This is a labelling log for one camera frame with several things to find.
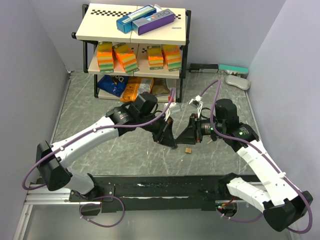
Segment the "brass padlock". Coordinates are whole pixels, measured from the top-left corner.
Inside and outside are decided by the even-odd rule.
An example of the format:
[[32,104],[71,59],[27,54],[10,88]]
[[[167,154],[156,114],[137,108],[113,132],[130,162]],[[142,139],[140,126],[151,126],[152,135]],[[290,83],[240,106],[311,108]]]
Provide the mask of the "brass padlock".
[[192,154],[192,145],[187,144],[187,145],[185,146],[185,153],[186,153],[186,154]]

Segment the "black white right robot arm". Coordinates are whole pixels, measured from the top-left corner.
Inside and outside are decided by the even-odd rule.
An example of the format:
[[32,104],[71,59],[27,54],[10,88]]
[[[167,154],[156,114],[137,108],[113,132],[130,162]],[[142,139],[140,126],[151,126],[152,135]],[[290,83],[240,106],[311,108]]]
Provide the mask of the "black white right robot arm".
[[280,170],[253,128],[239,121],[232,100],[219,99],[215,103],[213,119],[192,114],[176,143],[195,145],[201,143],[204,136],[210,136],[213,141],[222,137],[245,160],[264,187],[257,188],[239,175],[229,173],[219,180],[218,193],[223,199],[233,196],[246,201],[258,209],[277,232],[287,229],[306,214],[313,201],[312,195],[300,191]]

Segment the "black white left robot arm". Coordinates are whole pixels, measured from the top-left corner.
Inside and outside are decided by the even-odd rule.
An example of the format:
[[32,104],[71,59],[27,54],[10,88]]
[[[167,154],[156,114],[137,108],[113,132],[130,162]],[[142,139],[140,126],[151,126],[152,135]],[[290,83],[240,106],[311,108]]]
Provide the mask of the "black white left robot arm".
[[155,115],[158,99],[148,93],[139,94],[134,101],[126,102],[106,113],[93,125],[59,142],[44,141],[37,146],[37,169],[49,191],[68,188],[78,192],[87,201],[95,200],[101,188],[89,173],[80,173],[71,168],[79,157],[100,144],[118,138],[136,128],[152,134],[155,143],[176,149],[173,136],[173,119]]

